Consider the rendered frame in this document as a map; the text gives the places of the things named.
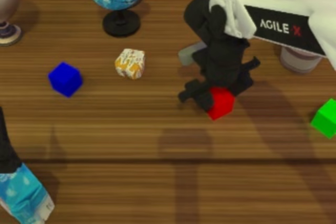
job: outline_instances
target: crumpled wrapper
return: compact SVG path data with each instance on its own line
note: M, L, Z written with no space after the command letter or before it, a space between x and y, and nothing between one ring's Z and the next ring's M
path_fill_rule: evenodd
M132 80L142 77L145 68L145 52L134 49L124 49L115 61L115 69L120 76Z

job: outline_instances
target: black globe base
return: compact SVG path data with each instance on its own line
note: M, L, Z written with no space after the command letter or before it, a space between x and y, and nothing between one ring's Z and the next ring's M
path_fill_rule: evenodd
M127 37L140 28L140 17L131 10L118 10L108 13L103 20L104 31L113 37Z

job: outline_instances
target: lamp base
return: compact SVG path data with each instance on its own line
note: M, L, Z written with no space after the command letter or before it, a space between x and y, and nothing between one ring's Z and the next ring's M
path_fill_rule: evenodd
M127 37L140 28L140 17L131 10L108 13L103 20L104 31L113 37Z
M0 46L13 45L22 38L22 30L8 22L0 23Z

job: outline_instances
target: table surface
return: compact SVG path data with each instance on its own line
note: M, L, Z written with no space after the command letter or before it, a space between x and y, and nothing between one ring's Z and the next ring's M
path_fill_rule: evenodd
M0 48L0 104L56 202L48 223L336 223L336 142L310 126L336 95L331 65L297 75L278 46L253 39L244 61L261 61L255 85L213 122L177 99L199 77L177 57L199 41L183 21L190 1L144 0L141 30L117 39L92 0L22 0L11 21L25 36ZM115 71L124 48L145 51L141 79ZM84 79L70 99L47 79L61 61Z

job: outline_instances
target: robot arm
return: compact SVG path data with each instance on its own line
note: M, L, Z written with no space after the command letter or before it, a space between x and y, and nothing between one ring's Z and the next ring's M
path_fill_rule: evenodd
M224 33L259 38L328 58L336 70L336 0L209 0L227 16Z

